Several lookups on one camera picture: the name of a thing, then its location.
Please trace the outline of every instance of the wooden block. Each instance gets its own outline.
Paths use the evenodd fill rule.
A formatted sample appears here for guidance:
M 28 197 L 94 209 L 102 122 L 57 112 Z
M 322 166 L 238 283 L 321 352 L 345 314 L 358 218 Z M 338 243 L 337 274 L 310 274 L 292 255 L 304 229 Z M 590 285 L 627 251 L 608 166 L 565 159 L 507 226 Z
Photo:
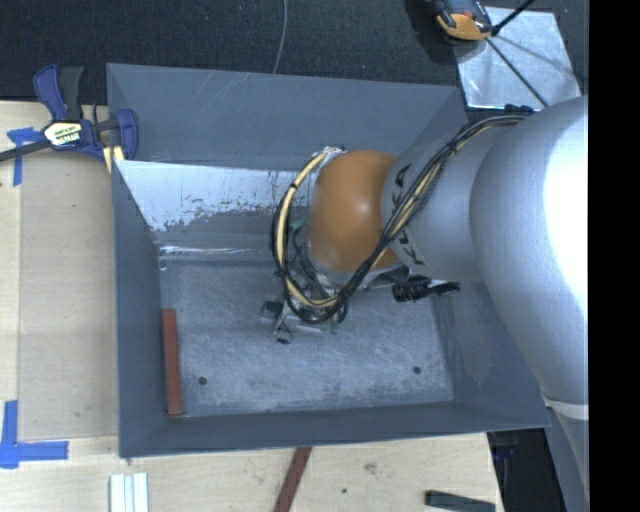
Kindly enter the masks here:
M 164 383 L 169 416 L 181 416 L 182 388 L 178 357 L 178 322 L 175 309 L 162 310 L 162 342 L 164 349 Z

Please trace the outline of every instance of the bin floor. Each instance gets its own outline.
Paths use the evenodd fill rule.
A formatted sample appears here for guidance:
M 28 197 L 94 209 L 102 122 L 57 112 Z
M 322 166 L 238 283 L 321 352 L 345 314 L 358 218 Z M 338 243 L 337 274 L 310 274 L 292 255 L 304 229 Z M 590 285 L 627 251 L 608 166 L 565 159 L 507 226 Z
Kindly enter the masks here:
M 298 329 L 285 345 L 260 315 L 280 290 L 273 272 L 270 262 L 166 262 L 162 302 L 177 312 L 188 416 L 453 399 L 428 300 L 359 293 L 336 334 Z

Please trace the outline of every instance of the gray bin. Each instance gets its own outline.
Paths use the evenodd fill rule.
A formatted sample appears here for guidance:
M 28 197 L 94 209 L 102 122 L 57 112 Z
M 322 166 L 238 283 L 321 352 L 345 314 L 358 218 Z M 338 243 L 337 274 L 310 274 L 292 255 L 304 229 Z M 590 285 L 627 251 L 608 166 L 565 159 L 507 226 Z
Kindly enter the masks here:
M 275 341 L 273 207 L 326 145 L 400 154 L 466 122 L 451 87 L 110 65 L 138 116 L 113 170 L 123 457 L 541 427 L 540 389 L 483 285 L 411 304 L 357 294 L 336 334 Z M 299 192 L 308 206 L 313 180 Z M 169 418 L 161 309 L 185 414 Z

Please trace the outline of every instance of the white cable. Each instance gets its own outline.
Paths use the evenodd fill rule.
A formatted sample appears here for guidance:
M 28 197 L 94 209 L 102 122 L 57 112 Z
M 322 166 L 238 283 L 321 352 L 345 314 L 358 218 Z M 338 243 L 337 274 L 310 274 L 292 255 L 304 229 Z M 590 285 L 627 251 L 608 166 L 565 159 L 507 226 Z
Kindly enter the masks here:
M 544 403 L 547 407 L 550 407 L 554 412 L 571 418 L 572 420 L 589 421 L 589 404 L 568 404 L 566 402 L 557 402 L 555 400 L 544 399 Z
M 278 66 L 280 65 L 280 57 L 282 57 L 282 49 L 284 48 L 284 39 L 287 34 L 287 22 L 289 15 L 287 13 L 287 0 L 282 0 L 282 34 L 280 35 L 280 47 L 278 48 L 278 56 L 276 57 L 276 63 L 273 65 L 273 75 L 276 74 Z

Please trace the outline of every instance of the blue tape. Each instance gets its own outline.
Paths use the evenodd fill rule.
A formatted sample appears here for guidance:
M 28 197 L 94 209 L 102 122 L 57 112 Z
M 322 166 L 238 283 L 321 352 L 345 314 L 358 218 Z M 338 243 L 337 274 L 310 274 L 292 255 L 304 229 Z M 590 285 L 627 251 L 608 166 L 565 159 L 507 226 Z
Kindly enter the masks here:
M 66 460 L 69 458 L 69 441 L 19 443 L 18 401 L 5 402 L 0 442 L 0 468 L 16 469 L 20 462 L 35 460 Z
M 17 130 L 9 130 L 7 136 L 11 139 L 16 147 L 20 147 L 23 144 L 29 142 L 39 142 L 45 139 L 42 132 L 34 130 L 32 127 L 19 128 Z M 13 186 L 17 187 L 22 183 L 22 157 L 19 156 L 15 159 L 13 164 Z

